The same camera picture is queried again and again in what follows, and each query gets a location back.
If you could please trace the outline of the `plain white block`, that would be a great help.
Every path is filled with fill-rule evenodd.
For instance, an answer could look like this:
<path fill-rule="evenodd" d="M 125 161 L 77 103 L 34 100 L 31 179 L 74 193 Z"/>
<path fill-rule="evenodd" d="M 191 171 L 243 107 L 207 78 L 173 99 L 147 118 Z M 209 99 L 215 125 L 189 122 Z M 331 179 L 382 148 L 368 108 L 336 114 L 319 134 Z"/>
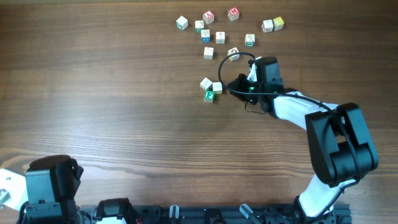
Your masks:
<path fill-rule="evenodd" d="M 212 84 L 212 91 L 214 92 L 214 94 L 222 94 L 223 85 L 220 82 L 214 82 Z"/>

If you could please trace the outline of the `blue edged white block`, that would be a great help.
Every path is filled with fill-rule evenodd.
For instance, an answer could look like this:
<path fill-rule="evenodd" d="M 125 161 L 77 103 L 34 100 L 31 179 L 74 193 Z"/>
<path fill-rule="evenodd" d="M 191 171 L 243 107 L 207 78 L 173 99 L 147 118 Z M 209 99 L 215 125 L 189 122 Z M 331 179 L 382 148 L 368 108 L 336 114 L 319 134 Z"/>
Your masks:
<path fill-rule="evenodd" d="M 200 88 L 203 90 L 209 90 L 210 87 L 212 86 L 213 82 L 211 80 L 209 80 L 208 78 L 204 78 L 201 82 L 200 82 Z"/>

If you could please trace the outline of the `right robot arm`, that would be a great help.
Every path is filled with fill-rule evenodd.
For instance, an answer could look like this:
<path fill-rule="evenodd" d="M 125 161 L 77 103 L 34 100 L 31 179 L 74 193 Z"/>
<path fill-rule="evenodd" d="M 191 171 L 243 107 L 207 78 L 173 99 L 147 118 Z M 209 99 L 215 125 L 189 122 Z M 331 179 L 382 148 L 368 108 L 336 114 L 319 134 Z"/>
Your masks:
<path fill-rule="evenodd" d="M 316 223 L 338 217 L 335 202 L 349 187 L 377 169 L 379 158 L 360 107 L 336 105 L 304 96 L 286 88 L 275 57 L 252 57 L 248 75 L 225 87 L 235 97 L 259 104 L 262 114 L 294 123 L 307 132 L 314 176 L 307 189 L 295 198 L 291 223 Z"/>

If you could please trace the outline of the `green F block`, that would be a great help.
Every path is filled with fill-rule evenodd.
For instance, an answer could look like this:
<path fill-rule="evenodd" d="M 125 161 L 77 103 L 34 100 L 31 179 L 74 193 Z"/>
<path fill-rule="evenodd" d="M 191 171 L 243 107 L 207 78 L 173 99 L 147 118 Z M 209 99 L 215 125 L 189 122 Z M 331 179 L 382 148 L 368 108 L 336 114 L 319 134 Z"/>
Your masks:
<path fill-rule="evenodd" d="M 204 102 L 212 103 L 214 101 L 214 98 L 215 98 L 214 91 L 210 91 L 210 90 L 205 91 L 204 98 L 203 98 Z"/>

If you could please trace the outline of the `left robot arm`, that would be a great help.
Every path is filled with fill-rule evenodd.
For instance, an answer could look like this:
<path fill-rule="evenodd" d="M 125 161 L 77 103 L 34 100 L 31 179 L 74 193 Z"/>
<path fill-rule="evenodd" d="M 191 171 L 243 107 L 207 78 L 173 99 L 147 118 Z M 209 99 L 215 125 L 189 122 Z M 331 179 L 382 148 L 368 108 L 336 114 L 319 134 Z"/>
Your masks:
<path fill-rule="evenodd" d="M 82 174 L 68 155 L 37 159 L 25 175 L 1 169 L 1 208 L 17 210 L 18 223 L 90 223 L 75 202 Z"/>

